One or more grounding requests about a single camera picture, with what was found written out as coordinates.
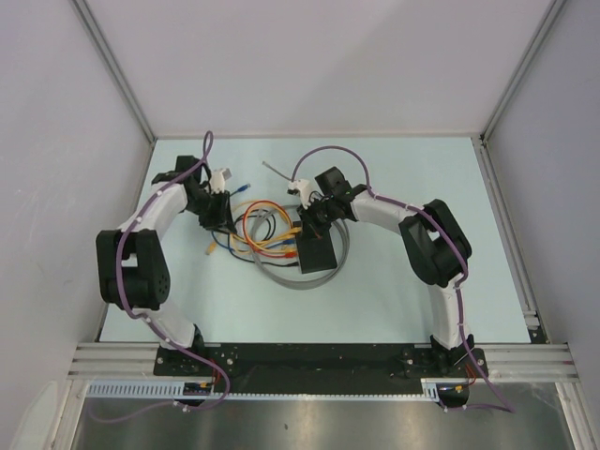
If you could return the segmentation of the black network switch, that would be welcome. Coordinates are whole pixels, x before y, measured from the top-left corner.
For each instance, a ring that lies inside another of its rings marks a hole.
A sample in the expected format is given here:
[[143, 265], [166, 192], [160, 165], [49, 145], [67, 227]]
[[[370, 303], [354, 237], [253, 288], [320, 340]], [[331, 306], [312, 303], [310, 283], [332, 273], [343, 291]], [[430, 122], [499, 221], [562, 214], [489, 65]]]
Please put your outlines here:
[[298, 261], [302, 274], [334, 270], [338, 267], [336, 253], [331, 236], [296, 237]]

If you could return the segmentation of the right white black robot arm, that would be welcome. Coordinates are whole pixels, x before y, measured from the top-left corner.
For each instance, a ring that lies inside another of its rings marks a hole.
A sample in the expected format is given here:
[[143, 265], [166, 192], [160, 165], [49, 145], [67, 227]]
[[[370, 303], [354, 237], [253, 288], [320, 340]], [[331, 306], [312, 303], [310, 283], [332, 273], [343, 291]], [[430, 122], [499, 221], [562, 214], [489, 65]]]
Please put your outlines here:
[[365, 184], [352, 186], [333, 167], [315, 177], [321, 192], [306, 179], [292, 180], [288, 192], [300, 198], [302, 226], [323, 235], [337, 220], [365, 222], [398, 234], [415, 275], [431, 299], [432, 364], [443, 376], [454, 376], [466, 365], [473, 336], [465, 328], [460, 285], [468, 276], [473, 250], [447, 204], [439, 199], [417, 208], [376, 195]]

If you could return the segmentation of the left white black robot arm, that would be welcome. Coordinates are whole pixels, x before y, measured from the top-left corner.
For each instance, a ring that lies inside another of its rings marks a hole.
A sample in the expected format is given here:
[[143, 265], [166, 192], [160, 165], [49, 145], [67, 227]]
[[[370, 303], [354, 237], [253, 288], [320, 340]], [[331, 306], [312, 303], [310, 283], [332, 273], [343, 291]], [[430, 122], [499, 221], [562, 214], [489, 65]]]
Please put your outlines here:
[[175, 218], [189, 212], [207, 231], [231, 231], [231, 171], [210, 169], [207, 157], [179, 156], [175, 168], [157, 174], [145, 203], [119, 228], [99, 232], [97, 270], [102, 299], [142, 321], [176, 351], [174, 363], [186, 374], [207, 363], [199, 326], [169, 302], [171, 276], [161, 240]]

